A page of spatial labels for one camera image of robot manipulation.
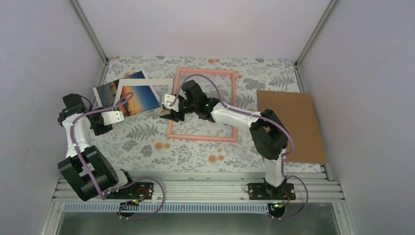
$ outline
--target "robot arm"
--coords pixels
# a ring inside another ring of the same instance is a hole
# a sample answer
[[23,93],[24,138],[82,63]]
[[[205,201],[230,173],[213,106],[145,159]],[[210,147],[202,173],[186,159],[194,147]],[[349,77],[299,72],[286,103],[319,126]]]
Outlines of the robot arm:
[[281,155],[285,153],[288,138],[276,126],[257,117],[262,116],[270,119],[284,128],[275,113],[269,109],[261,113],[230,105],[225,107],[219,99],[208,98],[193,80],[185,82],[182,90],[186,99],[179,96],[178,102],[174,104],[174,95],[166,94],[162,98],[163,108],[170,110],[170,113],[161,116],[161,118],[177,122],[184,121],[185,114],[196,113],[203,120],[225,123],[240,129],[249,129],[258,153],[265,158],[265,188],[268,195],[271,198],[283,195],[286,179],[281,173]]
[[[83,201],[96,197],[98,192],[91,178],[75,151],[70,136],[70,127],[73,121],[88,110],[78,94],[69,94],[63,97],[66,108],[59,114],[58,122],[66,130],[68,151],[66,159],[58,163],[59,171],[70,184],[76,194]],[[92,173],[102,191],[116,188],[132,182],[129,174],[120,169],[114,170],[107,159],[95,145],[91,144],[91,130],[95,135],[102,135],[112,130],[112,124],[123,121],[124,115],[120,111],[108,111],[91,114],[80,118],[74,127],[74,138],[85,162],[92,168]]]

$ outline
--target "brown cardboard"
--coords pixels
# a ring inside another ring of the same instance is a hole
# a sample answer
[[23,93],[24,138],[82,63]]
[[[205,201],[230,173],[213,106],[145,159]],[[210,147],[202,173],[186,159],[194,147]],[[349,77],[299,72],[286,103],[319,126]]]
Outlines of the brown cardboard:
[[320,129],[310,94],[257,91],[258,111],[271,109],[281,120],[295,145],[286,161],[324,164],[326,158]]

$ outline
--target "red wire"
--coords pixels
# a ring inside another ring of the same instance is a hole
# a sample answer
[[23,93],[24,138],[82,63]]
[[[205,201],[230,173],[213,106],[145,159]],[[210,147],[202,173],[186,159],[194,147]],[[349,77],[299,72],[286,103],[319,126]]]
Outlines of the red wire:
[[286,205],[288,205],[288,204],[290,204],[290,195],[286,192],[286,191],[284,191],[284,193],[285,193],[285,196],[287,196],[287,204]]
[[148,195],[148,191],[145,188],[138,188],[138,189],[136,189],[136,192],[138,192],[138,191],[144,191],[144,193],[143,193],[143,200],[142,200],[142,201],[144,201],[144,199]]

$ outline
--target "cable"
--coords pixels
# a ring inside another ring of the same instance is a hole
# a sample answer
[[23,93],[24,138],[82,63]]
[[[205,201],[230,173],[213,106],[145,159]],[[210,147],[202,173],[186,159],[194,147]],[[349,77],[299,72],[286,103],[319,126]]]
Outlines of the cable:
[[136,192],[138,192],[138,191],[144,191],[144,193],[143,193],[143,199],[141,200],[141,201],[144,201],[144,199],[148,195],[148,191],[145,188],[139,188],[139,189],[136,190]]
[[97,109],[97,110],[94,110],[94,111],[89,111],[89,112],[83,113],[83,114],[79,115],[77,118],[75,118],[73,120],[71,126],[70,126],[70,131],[69,131],[70,140],[72,141],[72,144],[73,144],[73,146],[75,148],[76,154],[78,155],[78,158],[79,158],[79,160],[82,163],[82,166],[87,171],[89,177],[91,178],[91,181],[92,181],[93,185],[96,188],[96,191],[98,192],[99,197],[101,197],[102,200],[105,200],[105,196],[102,193],[101,189],[99,188],[99,184],[96,181],[94,175],[92,174],[91,169],[89,168],[89,166],[85,162],[84,158],[82,157],[81,150],[79,149],[79,146],[76,143],[75,132],[74,132],[75,125],[76,125],[77,121],[79,121],[81,118],[83,118],[83,117],[85,117],[87,115],[96,114],[96,113],[102,113],[102,112],[106,112],[106,111],[110,111],[112,109],[118,108],[119,106],[127,103],[133,97],[133,95],[134,95],[134,93],[128,92],[127,94],[123,95],[114,106],[111,106],[111,107],[108,107],[108,108],[104,108],[104,109]]
[[87,101],[88,101],[88,103],[90,104],[90,109],[89,109],[89,111],[92,111],[92,103],[91,103],[91,101],[89,100],[89,99],[87,99],[85,96],[83,96],[83,95],[79,95],[80,97],[82,97],[82,98],[84,98],[84,99],[86,99]]
[[[213,82],[210,78],[208,78],[208,77],[207,77],[207,76],[205,76],[205,75],[202,75],[202,74],[191,74],[191,75],[187,76],[187,77],[183,80],[183,82],[180,84],[180,87],[179,87],[179,89],[178,89],[177,91],[180,91],[180,90],[182,89],[182,86],[184,85],[184,83],[185,83],[187,80],[189,80],[190,78],[195,77],[195,76],[202,77],[202,78],[206,79],[207,81],[209,81],[209,82],[212,84],[212,86],[213,86],[213,87],[215,88],[215,90],[216,90],[216,93],[218,94],[218,98],[219,98],[220,103],[221,103],[221,104],[222,104],[222,105],[223,105],[226,109],[229,109],[229,110],[234,111],[234,112],[236,112],[236,113],[243,114],[243,115],[247,115],[247,116],[250,116],[250,117],[251,117],[251,113],[246,112],[246,111],[242,111],[242,110],[235,109],[235,108],[233,108],[233,106],[230,106],[230,105],[228,105],[227,103],[225,103],[225,102],[224,102],[224,100],[222,99],[222,97],[221,97],[220,93],[219,93],[219,89],[218,89],[218,87],[216,86],[216,84],[215,84],[215,83],[214,83],[214,82]],[[178,98],[179,98],[179,92],[176,94],[176,96],[174,97],[173,102],[169,105],[169,107],[173,106],[173,105],[174,105],[174,103],[176,103],[176,101],[177,101],[177,99],[178,99]],[[291,150],[290,150],[289,152],[285,152],[285,153],[283,153],[283,154],[281,155],[281,174],[282,174],[282,176],[283,176],[285,179],[287,179],[287,180],[288,180],[288,179],[290,179],[290,178],[296,178],[296,179],[298,179],[298,180],[302,183],[302,185],[304,186],[305,195],[306,195],[304,206],[302,207],[301,211],[299,211],[297,214],[295,214],[295,215],[293,215],[293,216],[291,216],[291,217],[285,218],[285,219],[289,219],[289,218],[297,217],[298,215],[300,215],[300,214],[302,214],[302,213],[304,212],[304,209],[306,208],[306,206],[307,206],[307,204],[308,204],[308,190],[307,190],[307,186],[305,185],[305,183],[304,183],[304,182],[303,182],[303,181],[302,181],[299,177],[297,177],[297,176],[295,176],[295,175],[286,175],[286,174],[284,173],[284,159],[285,159],[285,157],[286,157],[287,155],[291,154],[291,153],[294,151],[294,142],[293,142],[293,139],[291,138],[291,136],[290,136],[290,134],[287,132],[287,130],[285,130],[285,128],[283,128],[281,125],[279,125],[279,124],[278,124],[278,123],[276,123],[275,121],[273,121],[273,120],[271,120],[271,119],[269,119],[269,118],[266,118],[266,117],[260,116],[260,115],[256,115],[256,114],[252,115],[252,117],[262,119],[262,120],[267,121],[267,122],[271,123],[272,125],[276,126],[279,130],[281,130],[281,131],[285,134],[285,136],[287,137],[288,141],[289,141],[289,142],[290,142],[290,144],[291,144]]]
[[152,180],[152,181],[154,181],[154,182],[156,182],[159,186],[160,186],[160,188],[161,188],[161,192],[162,192],[162,194],[163,194],[163,199],[162,199],[162,201],[161,201],[161,204],[160,204],[160,206],[157,208],[157,210],[155,210],[153,213],[151,213],[151,214],[147,214],[147,215],[144,215],[144,216],[140,216],[140,217],[125,217],[125,216],[122,216],[121,215],[121,211],[124,209],[124,208],[126,208],[126,207],[129,207],[130,205],[124,205],[124,206],[121,206],[120,208],[119,208],[119,210],[118,210],[118,216],[119,216],[119,218],[120,219],[122,219],[122,218],[125,218],[125,219],[145,219],[145,218],[148,218],[148,217],[151,217],[151,216],[153,216],[153,215],[155,215],[155,214],[157,214],[159,211],[161,211],[161,209],[163,208],[163,206],[164,206],[164,203],[166,202],[166,192],[165,192],[165,190],[164,190],[164,188],[163,188],[163,185],[161,185],[161,183],[158,181],[158,180],[156,180],[156,179],[154,179],[154,178],[150,178],[150,177],[144,177],[144,178],[140,178],[140,179],[136,179],[136,180],[134,180],[132,183],[130,183],[130,184],[128,184],[128,185],[125,185],[125,186],[121,186],[121,187],[119,187],[117,190],[119,190],[119,189],[123,189],[123,188],[128,188],[129,186],[131,186],[131,185],[133,185],[133,184],[135,184],[136,182],[138,182],[138,181],[140,181],[140,180]]
[[288,205],[288,204],[290,204],[290,195],[286,192],[286,191],[284,191],[284,194],[285,194],[285,196],[287,196],[287,204],[285,204],[286,206]]
[[[91,178],[91,181],[92,181],[93,185],[95,186],[95,189],[96,189],[96,191],[97,191],[98,195],[101,197],[101,199],[102,199],[102,200],[105,200],[105,199],[107,198],[107,195],[108,195],[109,193],[111,193],[112,191],[111,191],[111,189],[110,189],[110,190],[106,191],[105,193],[103,193],[103,192],[102,192],[102,190],[101,190],[101,188],[99,187],[99,184],[98,184],[98,182],[96,181],[96,179],[95,179],[95,177],[94,177],[94,175],[93,175],[93,173],[92,173],[91,169],[89,168],[89,166],[88,166],[88,165],[87,165],[87,163],[85,162],[85,159],[82,157],[81,150],[79,149],[79,146],[77,145],[77,143],[76,143],[76,139],[75,139],[75,133],[74,133],[75,125],[76,125],[77,121],[79,121],[81,118],[83,118],[83,117],[85,117],[85,116],[87,116],[87,115],[91,115],[91,114],[96,114],[96,113],[102,113],[102,112],[110,111],[110,110],[112,110],[112,109],[118,108],[118,107],[119,107],[119,106],[121,106],[121,105],[124,105],[125,103],[127,103],[127,102],[128,102],[128,101],[129,101],[129,100],[133,97],[133,95],[134,95],[134,94],[133,94],[132,92],[128,92],[127,94],[123,95],[123,96],[119,99],[119,101],[118,101],[118,102],[117,102],[114,106],[111,106],[111,107],[108,107],[108,108],[104,108],[104,109],[98,109],[98,110],[94,110],[94,111],[90,111],[90,112],[83,113],[83,114],[81,114],[80,116],[78,116],[77,118],[75,118],[75,119],[73,120],[73,122],[72,122],[71,126],[70,126],[70,131],[69,131],[70,140],[72,141],[72,144],[73,144],[73,146],[74,146],[74,148],[75,148],[76,154],[78,155],[78,158],[79,158],[79,160],[81,161],[82,166],[83,166],[83,167],[85,168],[85,170],[87,171],[87,173],[88,173],[89,177]],[[131,183],[129,183],[129,184],[127,184],[127,185],[124,185],[124,186],[118,187],[118,188],[116,189],[116,191],[118,191],[118,190],[120,190],[120,189],[128,188],[128,187],[130,187],[131,185],[133,185],[133,184],[135,184],[136,182],[141,181],[141,180],[152,180],[152,181],[156,182],[156,183],[160,186],[161,192],[162,192],[162,194],[163,194],[163,199],[162,199],[162,202],[161,202],[160,206],[159,206],[159,207],[157,208],[157,210],[156,210],[156,211],[154,211],[153,213],[148,214],[148,215],[145,215],[145,216],[141,216],[141,217],[134,217],[134,218],[132,218],[132,219],[148,218],[148,217],[150,217],[150,216],[153,216],[153,215],[157,214],[157,213],[158,213],[158,212],[159,212],[159,211],[163,208],[164,203],[165,203],[165,201],[166,201],[166,193],[165,193],[165,190],[164,190],[164,188],[163,188],[163,185],[161,185],[161,183],[160,183],[158,180],[156,180],[156,179],[154,179],[154,178],[151,178],[151,177],[143,177],[143,178],[139,178],[139,179],[133,180]]]

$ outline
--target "photo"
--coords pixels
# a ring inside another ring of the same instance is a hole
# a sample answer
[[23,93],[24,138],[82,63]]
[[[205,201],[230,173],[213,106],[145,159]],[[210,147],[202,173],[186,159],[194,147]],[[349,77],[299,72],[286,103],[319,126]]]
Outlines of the photo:
[[[142,70],[121,79],[148,79],[148,77],[145,71]],[[121,79],[93,88],[96,102],[98,103],[99,107],[107,108],[114,105],[115,94]]]
[[117,93],[113,105],[121,96],[132,92],[134,95],[119,110],[125,117],[137,115],[141,112],[159,108],[159,94],[170,94],[173,87],[173,78],[168,79],[121,79],[117,85]]

